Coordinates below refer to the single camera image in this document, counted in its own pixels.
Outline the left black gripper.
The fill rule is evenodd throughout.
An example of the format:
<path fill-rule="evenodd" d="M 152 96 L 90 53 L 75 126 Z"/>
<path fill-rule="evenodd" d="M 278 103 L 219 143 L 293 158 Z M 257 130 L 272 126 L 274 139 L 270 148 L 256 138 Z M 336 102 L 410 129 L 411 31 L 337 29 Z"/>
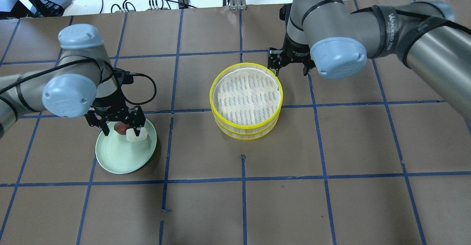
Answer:
<path fill-rule="evenodd" d="M 89 111 L 87 111 L 87 123 L 89 126 L 97 126 L 105 136 L 110 133 L 107 121 L 123 122 L 130 125 L 136 137 L 145 126 L 145 114 L 141 106 L 128 107 L 121 98 L 96 98 Z"/>

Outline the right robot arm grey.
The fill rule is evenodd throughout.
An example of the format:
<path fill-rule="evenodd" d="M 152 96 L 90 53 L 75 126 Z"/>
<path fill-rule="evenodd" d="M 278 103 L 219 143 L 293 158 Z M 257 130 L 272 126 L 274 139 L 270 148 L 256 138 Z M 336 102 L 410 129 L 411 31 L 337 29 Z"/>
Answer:
<path fill-rule="evenodd" d="M 293 0 L 280 9 L 284 44 L 269 48 L 268 68 L 291 63 L 331 80 L 395 54 L 464 119 L 471 117 L 470 29 L 443 1 L 371 6 L 349 13 L 343 0 Z"/>

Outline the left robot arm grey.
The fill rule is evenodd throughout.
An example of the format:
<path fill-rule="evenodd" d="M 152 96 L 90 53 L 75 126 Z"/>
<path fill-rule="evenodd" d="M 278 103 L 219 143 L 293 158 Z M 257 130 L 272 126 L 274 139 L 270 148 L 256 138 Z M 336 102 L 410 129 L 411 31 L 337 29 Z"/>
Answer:
<path fill-rule="evenodd" d="M 47 110 L 59 117 L 84 116 L 105 135 L 108 122 L 121 122 L 139 136 L 146 123 L 143 110 L 138 104 L 129 107 L 122 91 L 136 74 L 111 65 L 99 30 L 91 24 L 68 26 L 58 39 L 63 49 L 58 66 L 1 77 L 1 135 L 21 116 Z"/>

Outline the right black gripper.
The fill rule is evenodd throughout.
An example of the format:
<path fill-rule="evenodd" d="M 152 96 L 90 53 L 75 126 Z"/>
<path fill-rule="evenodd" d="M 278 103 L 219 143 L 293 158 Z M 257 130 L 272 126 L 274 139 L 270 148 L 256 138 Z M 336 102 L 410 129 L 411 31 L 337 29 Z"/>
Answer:
<path fill-rule="evenodd" d="M 311 49 L 306 44 L 284 43 L 281 49 L 269 47 L 267 51 L 268 63 L 266 67 L 275 71 L 276 77 L 278 77 L 281 68 L 291 63 L 304 64 L 303 76 L 307 76 L 309 71 L 316 68 L 315 63 L 311 59 Z"/>

